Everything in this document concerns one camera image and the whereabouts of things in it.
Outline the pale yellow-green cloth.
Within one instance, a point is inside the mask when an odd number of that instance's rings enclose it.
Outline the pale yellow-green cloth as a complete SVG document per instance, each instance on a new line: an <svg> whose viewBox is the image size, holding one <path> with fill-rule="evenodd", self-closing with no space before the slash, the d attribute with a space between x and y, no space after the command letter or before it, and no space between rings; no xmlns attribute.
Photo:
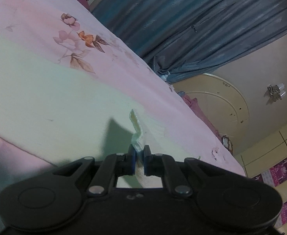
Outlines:
<svg viewBox="0 0 287 235"><path fill-rule="evenodd" d="M38 55L0 33L0 186L83 156L203 159L211 135L173 88L129 51Z"/></svg>

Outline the small framed mirror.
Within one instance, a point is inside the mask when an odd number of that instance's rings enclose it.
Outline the small framed mirror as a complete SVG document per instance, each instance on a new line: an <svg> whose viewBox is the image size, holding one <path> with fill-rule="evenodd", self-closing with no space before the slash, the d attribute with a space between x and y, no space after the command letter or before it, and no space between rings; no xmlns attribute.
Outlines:
<svg viewBox="0 0 287 235"><path fill-rule="evenodd" d="M231 154L233 154L233 144L231 140L225 135L222 136L222 144Z"/></svg>

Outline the blue curtain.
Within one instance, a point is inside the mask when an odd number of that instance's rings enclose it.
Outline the blue curtain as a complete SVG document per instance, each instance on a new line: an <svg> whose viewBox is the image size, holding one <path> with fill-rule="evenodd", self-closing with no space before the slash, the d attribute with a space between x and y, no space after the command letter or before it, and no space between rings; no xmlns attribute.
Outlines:
<svg viewBox="0 0 287 235"><path fill-rule="evenodd" d="M92 13L169 83L287 34L287 0L101 0Z"/></svg>

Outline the pink floral bed sheet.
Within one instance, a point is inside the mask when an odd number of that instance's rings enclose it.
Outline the pink floral bed sheet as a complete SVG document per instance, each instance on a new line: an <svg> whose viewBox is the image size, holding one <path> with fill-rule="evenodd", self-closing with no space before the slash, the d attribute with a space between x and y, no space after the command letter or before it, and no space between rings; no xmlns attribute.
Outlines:
<svg viewBox="0 0 287 235"><path fill-rule="evenodd" d="M244 174L173 87L77 0L0 0L0 191L130 145Z"/></svg>

